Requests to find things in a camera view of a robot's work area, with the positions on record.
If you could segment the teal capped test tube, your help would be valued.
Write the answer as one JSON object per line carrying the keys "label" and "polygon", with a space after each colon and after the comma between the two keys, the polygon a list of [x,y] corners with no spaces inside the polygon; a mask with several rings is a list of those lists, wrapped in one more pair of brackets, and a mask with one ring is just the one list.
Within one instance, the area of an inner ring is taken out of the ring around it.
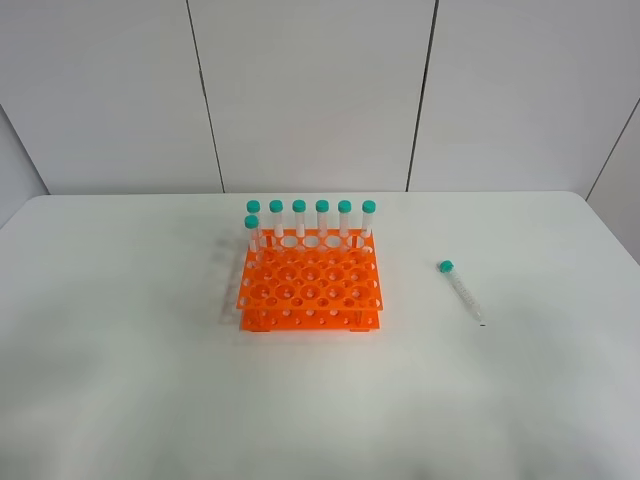
{"label": "teal capped test tube", "polygon": [[467,288],[454,263],[451,260],[443,260],[438,264],[438,270],[447,279],[468,313],[475,318],[480,326],[485,326],[486,320],[481,312],[480,304]]}

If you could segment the orange plastic test tube rack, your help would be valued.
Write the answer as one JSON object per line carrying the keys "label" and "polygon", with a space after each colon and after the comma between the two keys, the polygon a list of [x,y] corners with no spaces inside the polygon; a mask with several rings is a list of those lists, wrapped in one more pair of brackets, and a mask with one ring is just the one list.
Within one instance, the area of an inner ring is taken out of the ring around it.
{"label": "orange plastic test tube rack", "polygon": [[342,238],[337,228],[321,237],[312,228],[300,239],[293,228],[281,237],[263,229],[247,250],[236,308],[250,332],[379,329],[374,237],[352,229]]}

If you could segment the back row tube far right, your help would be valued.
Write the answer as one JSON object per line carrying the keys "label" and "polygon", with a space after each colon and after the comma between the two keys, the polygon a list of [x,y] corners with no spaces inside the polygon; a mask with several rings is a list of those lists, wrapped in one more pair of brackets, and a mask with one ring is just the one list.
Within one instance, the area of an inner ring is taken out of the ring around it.
{"label": "back row tube far right", "polygon": [[376,203],[373,200],[365,200],[362,203],[362,226],[361,236],[369,238],[372,233],[372,222],[376,212]]}

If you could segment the second row tube left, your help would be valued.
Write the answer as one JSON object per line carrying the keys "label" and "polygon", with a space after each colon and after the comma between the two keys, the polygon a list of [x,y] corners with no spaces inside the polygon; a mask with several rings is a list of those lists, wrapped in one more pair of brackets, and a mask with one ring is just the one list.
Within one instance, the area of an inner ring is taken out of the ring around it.
{"label": "second row tube left", "polygon": [[261,226],[257,215],[249,214],[244,219],[244,225],[248,233],[247,260],[260,262],[262,259]]}

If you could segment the back row tube far left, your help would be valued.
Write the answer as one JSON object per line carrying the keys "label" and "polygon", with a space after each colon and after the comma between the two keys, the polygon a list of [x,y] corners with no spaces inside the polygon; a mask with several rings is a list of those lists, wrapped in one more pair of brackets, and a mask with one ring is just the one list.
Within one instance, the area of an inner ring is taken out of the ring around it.
{"label": "back row tube far left", "polygon": [[249,200],[246,204],[248,215],[245,217],[245,228],[250,234],[249,249],[257,253],[260,250],[262,229],[260,220],[261,205],[258,200]]}

